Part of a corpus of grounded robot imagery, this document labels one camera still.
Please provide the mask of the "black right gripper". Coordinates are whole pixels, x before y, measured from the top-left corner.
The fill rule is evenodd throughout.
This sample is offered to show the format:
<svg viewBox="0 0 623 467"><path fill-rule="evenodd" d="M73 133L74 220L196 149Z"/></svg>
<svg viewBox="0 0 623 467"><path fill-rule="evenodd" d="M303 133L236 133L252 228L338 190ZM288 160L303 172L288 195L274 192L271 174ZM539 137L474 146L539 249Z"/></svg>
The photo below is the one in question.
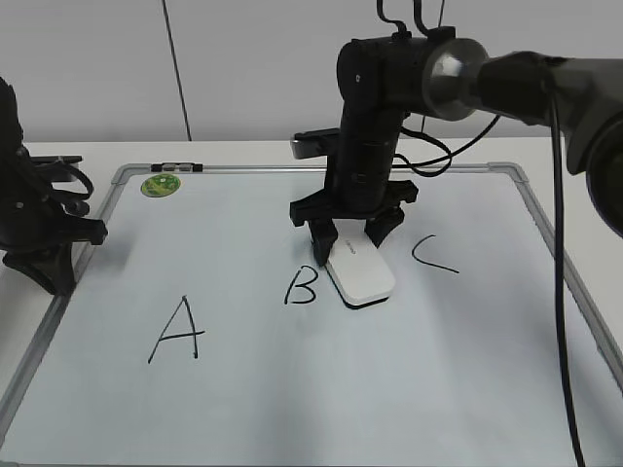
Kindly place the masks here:
<svg viewBox="0 0 623 467"><path fill-rule="evenodd" d="M321 190L290 203L290 219L301 227L308 221L315 261L324 266L339 234L332 219L368 219L364 232L376 248L405 218L401 202L417 199L409 180L389 175L406 113L385 109L342 114L337 151L326 157Z"/></svg>

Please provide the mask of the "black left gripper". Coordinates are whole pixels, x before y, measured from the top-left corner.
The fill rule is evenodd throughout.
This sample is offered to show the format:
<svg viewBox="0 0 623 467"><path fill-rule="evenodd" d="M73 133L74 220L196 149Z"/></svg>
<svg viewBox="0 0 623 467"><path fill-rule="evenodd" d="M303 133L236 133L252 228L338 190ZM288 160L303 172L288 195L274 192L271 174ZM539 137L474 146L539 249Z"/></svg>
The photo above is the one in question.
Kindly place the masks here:
<svg viewBox="0 0 623 467"><path fill-rule="evenodd" d="M101 245L108 231L100 219L67 216L41 191L23 144L14 88L1 82L1 249L6 267L27 276L53 296L76 287L72 246L66 240Z"/></svg>

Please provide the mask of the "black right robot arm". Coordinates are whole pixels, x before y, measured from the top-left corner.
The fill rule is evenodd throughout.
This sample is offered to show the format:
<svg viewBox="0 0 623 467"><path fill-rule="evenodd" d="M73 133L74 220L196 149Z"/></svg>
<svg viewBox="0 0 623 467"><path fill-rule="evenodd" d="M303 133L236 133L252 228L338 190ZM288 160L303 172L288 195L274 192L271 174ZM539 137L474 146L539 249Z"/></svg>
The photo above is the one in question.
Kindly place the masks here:
<svg viewBox="0 0 623 467"><path fill-rule="evenodd" d="M487 54L451 27L425 38L408 32L353 39L340 50L337 84L343 100L338 127L299 132L299 159L325 157L323 187L295 200L290 218L311 232L313 255L324 265L337 220L361 220L380 245L404 219L403 203L417 187L389 178L406 118L419 114L456 122L484 111L547 126L565 139L566 165L584 174L604 222L622 230L622 63L616 58Z"/></svg>

